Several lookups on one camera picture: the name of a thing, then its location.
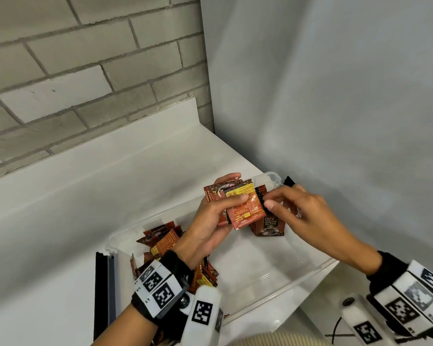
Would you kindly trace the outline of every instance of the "clear plastic container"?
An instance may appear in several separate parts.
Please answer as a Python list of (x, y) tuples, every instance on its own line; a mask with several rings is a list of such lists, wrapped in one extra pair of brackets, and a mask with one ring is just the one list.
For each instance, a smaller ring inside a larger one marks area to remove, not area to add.
[[(281, 185), (273, 172), (252, 177), (254, 186), (266, 185), (268, 191)], [(169, 221), (186, 230), (202, 197), (151, 216), (112, 234), (106, 250), (117, 254), (115, 268), (116, 311), (130, 303), (134, 279), (130, 267), (132, 254), (137, 265), (143, 264), (143, 253), (149, 247), (136, 242), (143, 231)], [(231, 231), (212, 252), (210, 262), (219, 272), (218, 289), (223, 292), (223, 311), (230, 314), (224, 324), (235, 320), (306, 278), (323, 270), (335, 260), (305, 243), (286, 225), (283, 237), (255, 237), (248, 227)]]

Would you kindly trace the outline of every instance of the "black sleeve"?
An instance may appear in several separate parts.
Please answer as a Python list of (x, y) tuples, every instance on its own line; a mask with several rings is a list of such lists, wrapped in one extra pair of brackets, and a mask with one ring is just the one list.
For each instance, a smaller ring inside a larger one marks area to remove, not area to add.
[(379, 251), (379, 253), (383, 259), (382, 265), (376, 273), (367, 276), (367, 279), (370, 280), (369, 290), (372, 295), (390, 286), (409, 267), (409, 264), (387, 252)]

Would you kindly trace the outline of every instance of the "painted brick wall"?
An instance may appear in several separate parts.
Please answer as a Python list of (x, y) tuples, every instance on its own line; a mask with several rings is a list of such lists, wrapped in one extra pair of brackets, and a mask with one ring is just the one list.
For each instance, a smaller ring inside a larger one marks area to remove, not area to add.
[(199, 0), (0, 0), (0, 176), (195, 96)]

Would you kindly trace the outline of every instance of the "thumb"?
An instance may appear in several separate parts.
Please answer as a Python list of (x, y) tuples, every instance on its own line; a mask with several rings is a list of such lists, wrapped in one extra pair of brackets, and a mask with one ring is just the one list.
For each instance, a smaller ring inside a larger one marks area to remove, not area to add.
[(266, 200), (264, 205), (266, 209), (270, 210), (274, 215), (287, 223), (290, 228), (295, 229), (302, 225), (301, 219), (283, 207), (281, 203), (274, 200)]
[(213, 206), (215, 211), (219, 214), (221, 211), (232, 208), (234, 206), (241, 205), (245, 203), (247, 200), (248, 200), (248, 194), (241, 194), (238, 196), (231, 196), (231, 197), (223, 198), (221, 200), (217, 200), (215, 202), (211, 202), (211, 206)]

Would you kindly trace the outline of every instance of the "fingernail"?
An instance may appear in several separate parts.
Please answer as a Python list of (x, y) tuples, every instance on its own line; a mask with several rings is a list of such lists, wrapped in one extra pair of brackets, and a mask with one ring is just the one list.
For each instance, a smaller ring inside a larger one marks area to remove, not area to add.
[(264, 205), (266, 209), (271, 210), (274, 206), (274, 200), (267, 200)]

